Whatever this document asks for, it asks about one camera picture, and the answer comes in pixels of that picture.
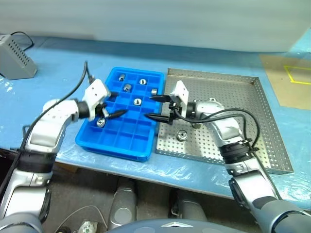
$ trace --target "white wall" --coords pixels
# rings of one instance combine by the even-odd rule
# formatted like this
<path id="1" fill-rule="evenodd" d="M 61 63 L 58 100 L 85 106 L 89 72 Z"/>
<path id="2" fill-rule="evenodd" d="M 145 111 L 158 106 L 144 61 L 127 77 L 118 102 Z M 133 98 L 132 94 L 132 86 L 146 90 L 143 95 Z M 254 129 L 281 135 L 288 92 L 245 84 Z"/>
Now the white wall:
<path id="1" fill-rule="evenodd" d="M 310 0 L 0 0 L 0 32 L 242 51 L 287 51 Z"/>

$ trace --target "yellow tape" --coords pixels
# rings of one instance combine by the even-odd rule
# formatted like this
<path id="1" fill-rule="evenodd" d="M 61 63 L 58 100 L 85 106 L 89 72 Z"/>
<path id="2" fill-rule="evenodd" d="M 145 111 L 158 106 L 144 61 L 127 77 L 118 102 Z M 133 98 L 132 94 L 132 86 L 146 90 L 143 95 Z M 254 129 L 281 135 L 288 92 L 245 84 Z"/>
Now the yellow tape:
<path id="1" fill-rule="evenodd" d="M 293 69 L 306 69 L 306 70 L 311 70 L 311 68 L 308 67 L 291 67 L 291 66 L 284 66 L 284 69 L 288 75 L 288 77 L 290 77 L 291 83 L 298 83 L 298 84 L 305 84 L 305 85 L 311 85 L 311 83 L 309 82 L 300 82 L 300 81 L 296 81 L 295 79 L 293 79 L 291 73 L 289 72 L 288 68 L 293 68 Z"/>

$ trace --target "blue table surface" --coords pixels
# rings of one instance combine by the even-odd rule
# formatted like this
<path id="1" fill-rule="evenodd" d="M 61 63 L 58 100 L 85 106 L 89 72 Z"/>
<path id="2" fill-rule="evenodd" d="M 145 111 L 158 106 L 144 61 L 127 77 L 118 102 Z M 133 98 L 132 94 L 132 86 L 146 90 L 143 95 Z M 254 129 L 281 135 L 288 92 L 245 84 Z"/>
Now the blue table surface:
<path id="1" fill-rule="evenodd" d="M 26 44 L 24 37 L 17 41 Z M 35 46 L 27 54 L 38 67 L 36 76 L 14 81 L 0 77 L 0 147 L 20 146 L 22 126 L 40 114 L 46 101 L 64 96 L 76 85 L 85 60 L 91 73 L 102 80 L 116 66 L 163 73 L 172 67 L 256 76 L 294 168 L 294 173 L 272 175 L 273 181 L 284 199 L 311 209 L 311 112 L 279 105 L 258 53 L 52 37 L 34 37 L 34 41 Z M 290 52 L 272 55 L 311 60 L 310 41 L 308 31 Z M 73 97 L 81 99 L 86 87 L 85 81 Z M 206 194 L 232 196 L 227 183 L 230 176 L 223 166 L 155 153 L 149 161 L 141 163 L 87 152 L 74 142 L 81 124 L 79 121 L 67 128 L 58 162 Z"/>

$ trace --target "metal tray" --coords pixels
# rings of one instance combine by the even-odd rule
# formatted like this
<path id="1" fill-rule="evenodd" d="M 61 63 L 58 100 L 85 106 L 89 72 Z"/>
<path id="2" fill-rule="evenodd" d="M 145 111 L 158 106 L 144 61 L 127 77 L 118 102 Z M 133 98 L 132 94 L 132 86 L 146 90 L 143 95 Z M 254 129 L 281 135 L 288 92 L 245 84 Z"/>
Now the metal tray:
<path id="1" fill-rule="evenodd" d="M 275 174 L 293 172 L 259 78 L 169 68 L 165 94 L 172 91 L 178 80 L 182 80 L 186 85 L 189 101 L 215 98 L 225 108 L 243 108 L 252 112 L 258 119 L 261 130 L 256 145 L 260 150 L 256 153 L 267 171 Z M 163 104 L 162 114 L 169 114 L 168 103 Z M 246 120 L 247 136 L 254 139 L 255 123 L 248 115 Z M 242 121 L 238 118 L 237 121 L 242 126 Z M 184 142 L 176 139 L 176 133 L 180 129 L 186 130 L 189 135 Z M 173 125 L 160 123 L 156 151 L 170 156 L 224 164 L 207 128 L 202 125 L 200 129 L 194 129 L 182 120 L 174 121 Z"/>

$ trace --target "blue plastic tray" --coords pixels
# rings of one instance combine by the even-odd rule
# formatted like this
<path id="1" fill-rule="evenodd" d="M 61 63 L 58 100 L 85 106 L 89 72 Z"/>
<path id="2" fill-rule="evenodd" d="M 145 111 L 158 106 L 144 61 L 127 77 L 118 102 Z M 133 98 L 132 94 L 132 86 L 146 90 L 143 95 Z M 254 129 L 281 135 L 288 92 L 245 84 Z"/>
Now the blue plastic tray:
<path id="1" fill-rule="evenodd" d="M 119 76 L 125 74 L 125 80 Z M 139 84 L 145 79 L 145 85 Z M 123 116 L 108 120 L 103 128 L 97 127 L 97 118 L 85 120 L 76 136 L 76 143 L 85 150 L 144 162 L 151 155 L 156 123 L 147 119 L 144 113 L 158 113 L 160 103 L 149 99 L 151 89 L 163 92 L 164 74 L 154 71 L 115 67 L 111 70 L 106 85 L 110 91 L 119 93 L 114 100 L 105 101 L 108 112 L 128 109 Z M 124 92 L 123 87 L 131 84 L 132 89 Z M 134 99 L 142 100 L 141 106 L 134 105 Z"/>

